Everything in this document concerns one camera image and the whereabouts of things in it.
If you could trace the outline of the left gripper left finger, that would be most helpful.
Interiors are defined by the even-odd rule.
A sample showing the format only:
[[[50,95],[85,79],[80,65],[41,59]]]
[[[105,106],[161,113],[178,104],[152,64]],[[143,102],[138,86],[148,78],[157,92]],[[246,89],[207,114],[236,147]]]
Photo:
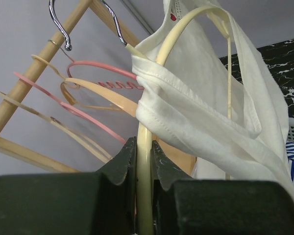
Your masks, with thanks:
[[[0,235],[132,235],[137,139],[95,172],[0,176]]]

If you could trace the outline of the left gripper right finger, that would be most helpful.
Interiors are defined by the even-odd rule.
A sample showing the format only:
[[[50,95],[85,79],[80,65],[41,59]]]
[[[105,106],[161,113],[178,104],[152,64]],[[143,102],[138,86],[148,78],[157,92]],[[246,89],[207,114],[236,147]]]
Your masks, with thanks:
[[[157,235],[294,235],[294,202],[270,181],[196,180],[150,152]]]

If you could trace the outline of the pink hanger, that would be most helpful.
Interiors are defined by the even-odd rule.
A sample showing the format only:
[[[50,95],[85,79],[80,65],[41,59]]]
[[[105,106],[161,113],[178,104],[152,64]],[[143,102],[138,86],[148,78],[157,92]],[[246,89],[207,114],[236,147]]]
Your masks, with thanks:
[[[58,43],[51,39],[49,39],[48,42],[54,44],[70,59],[71,62],[67,65],[66,69],[68,77],[73,77],[74,72],[78,72],[79,75],[88,75],[93,83],[104,88],[128,90],[144,89],[137,83],[136,75],[132,72],[102,62],[75,60],[69,56]]]
[[[115,133],[113,130],[111,130],[110,128],[108,128],[107,126],[105,126],[103,123],[101,123],[100,121],[98,121],[97,119],[91,117],[90,115],[88,115],[87,113],[79,110],[78,108],[63,102],[62,100],[60,100],[59,98],[57,98],[56,96],[54,96],[53,94],[51,94],[50,92],[48,92],[47,90],[45,90],[44,88],[42,88],[41,86],[37,85],[35,82],[29,80],[28,78],[26,78],[25,76],[19,74],[18,72],[13,72],[13,74],[15,76],[17,76],[19,79],[21,79],[22,81],[24,81],[25,83],[31,85],[32,87],[35,87],[36,89],[40,90],[41,92],[43,92],[44,94],[48,95],[49,97],[51,97],[53,100],[55,100],[60,106],[62,106],[64,109],[66,109],[68,112],[74,114],[75,116],[81,117],[83,119],[86,119],[90,122],[92,122],[93,124],[97,125],[98,127],[100,127],[102,130],[104,130],[105,132],[107,132],[108,134],[110,134],[111,136],[113,136],[115,139],[117,139],[118,141],[120,141],[121,143],[125,144],[126,140],[123,139],[120,135],[118,135],[117,133]]]

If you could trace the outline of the white tank top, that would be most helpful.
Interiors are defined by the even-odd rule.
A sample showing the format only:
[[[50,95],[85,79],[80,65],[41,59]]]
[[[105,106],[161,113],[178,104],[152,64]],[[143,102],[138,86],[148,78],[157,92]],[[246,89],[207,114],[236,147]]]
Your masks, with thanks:
[[[192,20],[163,66],[155,61],[169,32],[192,9],[215,0],[166,0],[160,28],[137,45],[151,60],[133,56],[144,91],[136,117],[159,139],[197,157],[196,179],[278,182],[294,200],[286,152],[288,106],[261,53],[234,18],[220,10],[238,52],[242,80],[232,80],[203,28]]]

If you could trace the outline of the beige plastic hanger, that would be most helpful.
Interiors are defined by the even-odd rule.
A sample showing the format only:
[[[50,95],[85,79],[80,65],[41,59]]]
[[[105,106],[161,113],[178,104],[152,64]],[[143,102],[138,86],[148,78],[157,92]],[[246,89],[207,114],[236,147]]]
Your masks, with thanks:
[[[5,101],[8,101],[8,102],[16,105],[17,107],[22,108],[22,109],[28,111],[29,113],[34,114],[34,115],[42,118],[46,122],[49,122],[50,124],[54,125],[58,129],[60,129],[64,133],[66,133],[68,136],[70,136],[72,139],[74,139],[76,142],[78,142],[80,145],[82,145],[85,149],[87,149],[91,154],[93,154],[96,158],[101,160],[103,163],[107,163],[108,161],[110,161],[112,159],[112,156],[107,151],[105,151],[96,142],[94,142],[92,139],[90,139],[86,135],[82,134],[81,132],[76,131],[72,128],[69,128],[68,126],[62,124],[60,121],[58,121],[54,117],[45,116],[45,115],[39,113],[38,111],[36,111],[35,109],[32,109],[26,105],[19,103],[18,101],[8,97],[8,95],[6,95],[5,93],[0,92],[0,96]]]

